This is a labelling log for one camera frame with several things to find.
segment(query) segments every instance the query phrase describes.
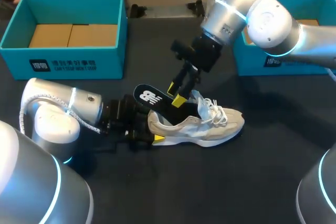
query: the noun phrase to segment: white cable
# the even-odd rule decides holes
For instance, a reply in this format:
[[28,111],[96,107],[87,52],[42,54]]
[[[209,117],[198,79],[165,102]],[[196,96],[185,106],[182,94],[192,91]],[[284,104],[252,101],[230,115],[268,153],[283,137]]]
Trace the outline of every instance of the white cable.
[[330,70],[330,68],[326,68],[326,71],[327,71],[327,73],[330,75],[330,77],[332,78],[332,80],[333,80],[334,82],[336,82],[336,76],[335,76],[335,74]]
[[20,124],[20,131],[22,134],[25,135],[25,126],[24,126],[24,114],[26,112],[26,108],[28,106],[29,103],[31,103],[32,101],[38,99],[38,98],[49,98],[52,99],[56,104],[58,104],[59,106],[61,106],[65,111],[68,111],[69,114],[71,116],[73,116],[81,125],[85,126],[86,128],[95,131],[97,133],[100,134],[100,129],[96,128],[86,122],[84,122],[64,101],[62,101],[61,99],[59,99],[58,97],[54,96],[54,95],[50,95],[50,94],[37,94],[34,95],[30,98],[28,98],[24,104],[22,105],[21,109],[20,109],[20,114],[19,114],[19,124]]

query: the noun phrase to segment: shoe insole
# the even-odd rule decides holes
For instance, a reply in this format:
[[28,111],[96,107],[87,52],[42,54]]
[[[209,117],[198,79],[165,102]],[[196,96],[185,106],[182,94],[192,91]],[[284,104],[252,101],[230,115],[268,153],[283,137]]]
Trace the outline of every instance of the shoe insole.
[[137,102],[162,115],[172,125],[183,122],[188,116],[199,118],[196,103],[185,102],[177,108],[172,105],[171,97],[148,84],[138,85],[133,95]]

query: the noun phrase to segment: dark tabletop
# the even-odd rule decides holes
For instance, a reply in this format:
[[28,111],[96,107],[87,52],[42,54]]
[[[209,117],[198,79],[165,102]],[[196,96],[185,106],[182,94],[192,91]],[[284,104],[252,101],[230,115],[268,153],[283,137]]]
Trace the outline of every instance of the dark tabletop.
[[[59,82],[106,100],[132,93],[139,83],[166,90],[182,64],[170,52],[172,41],[190,43],[199,24],[194,18],[130,20],[122,80]],[[18,128],[26,81],[14,81],[2,59],[0,75],[0,119]],[[204,97],[243,112],[241,136],[212,148],[133,152],[120,143],[111,153],[79,155],[73,165],[92,189],[93,223],[299,223],[300,180],[336,139],[336,83],[328,76],[238,77],[227,48],[202,77]],[[116,138],[85,129],[80,136],[94,146]]]

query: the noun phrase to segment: new balance logo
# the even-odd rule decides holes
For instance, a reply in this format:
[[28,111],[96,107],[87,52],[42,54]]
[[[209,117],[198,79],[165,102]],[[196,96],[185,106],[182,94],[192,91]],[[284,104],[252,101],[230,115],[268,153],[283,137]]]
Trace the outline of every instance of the new balance logo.
[[150,104],[155,104],[158,101],[162,100],[161,97],[157,97],[154,93],[147,90],[140,95],[140,98],[146,102],[149,101]]

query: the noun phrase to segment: beige sneaker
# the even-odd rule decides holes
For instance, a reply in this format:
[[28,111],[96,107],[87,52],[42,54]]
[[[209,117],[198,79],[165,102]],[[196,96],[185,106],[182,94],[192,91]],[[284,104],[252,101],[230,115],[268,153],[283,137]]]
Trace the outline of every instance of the beige sneaker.
[[244,125],[239,111],[222,108],[193,90],[192,94],[198,104],[197,110],[201,118],[188,116],[183,122],[172,125],[164,117],[154,111],[148,115],[150,131],[163,138],[154,141],[153,145],[175,145],[191,142],[202,147],[222,144],[237,135]]

